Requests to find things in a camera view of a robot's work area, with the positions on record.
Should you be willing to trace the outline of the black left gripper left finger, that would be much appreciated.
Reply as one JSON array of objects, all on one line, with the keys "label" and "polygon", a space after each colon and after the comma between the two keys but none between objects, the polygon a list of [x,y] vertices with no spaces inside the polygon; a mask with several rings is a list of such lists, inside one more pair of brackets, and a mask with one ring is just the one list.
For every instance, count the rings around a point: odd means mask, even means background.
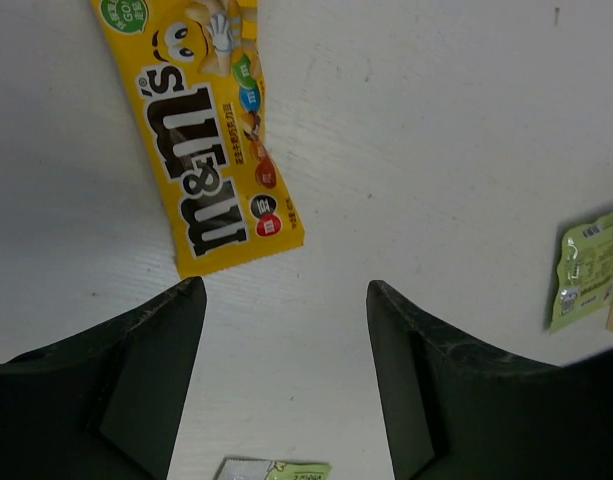
[{"label": "black left gripper left finger", "polygon": [[0,364],[0,479],[164,479],[204,325],[198,277]]}]

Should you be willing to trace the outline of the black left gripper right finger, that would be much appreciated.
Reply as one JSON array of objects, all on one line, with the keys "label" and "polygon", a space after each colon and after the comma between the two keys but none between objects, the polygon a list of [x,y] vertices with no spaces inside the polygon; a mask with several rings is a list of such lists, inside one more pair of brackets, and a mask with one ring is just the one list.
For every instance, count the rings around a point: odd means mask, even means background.
[{"label": "black left gripper right finger", "polygon": [[613,479],[613,349],[555,366],[486,343],[384,281],[367,323],[398,479]]}]

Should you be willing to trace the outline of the light green sachet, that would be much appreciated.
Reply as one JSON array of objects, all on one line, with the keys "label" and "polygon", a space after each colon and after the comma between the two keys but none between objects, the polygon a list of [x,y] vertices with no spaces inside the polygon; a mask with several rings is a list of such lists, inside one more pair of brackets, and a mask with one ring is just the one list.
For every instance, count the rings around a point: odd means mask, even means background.
[{"label": "light green sachet", "polygon": [[551,333],[613,303],[613,212],[566,231],[555,273]]}]

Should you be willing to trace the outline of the yellow M&M packet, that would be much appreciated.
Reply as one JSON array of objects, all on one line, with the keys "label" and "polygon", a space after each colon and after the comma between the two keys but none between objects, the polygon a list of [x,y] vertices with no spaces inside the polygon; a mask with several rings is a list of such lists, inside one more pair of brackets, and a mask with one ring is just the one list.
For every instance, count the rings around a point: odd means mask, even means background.
[{"label": "yellow M&M packet", "polygon": [[305,231],[264,143],[254,1],[97,1],[182,278],[288,251]]}]

